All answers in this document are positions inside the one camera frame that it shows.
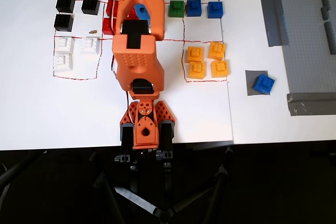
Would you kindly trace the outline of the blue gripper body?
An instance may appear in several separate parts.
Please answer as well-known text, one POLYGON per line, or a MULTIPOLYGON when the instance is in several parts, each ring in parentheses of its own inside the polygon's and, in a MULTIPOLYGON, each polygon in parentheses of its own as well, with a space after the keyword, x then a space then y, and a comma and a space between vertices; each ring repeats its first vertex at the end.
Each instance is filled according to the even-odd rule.
POLYGON ((150 14, 143 4, 136 4, 134 9, 138 19, 146 20, 148 23, 150 23, 150 14))

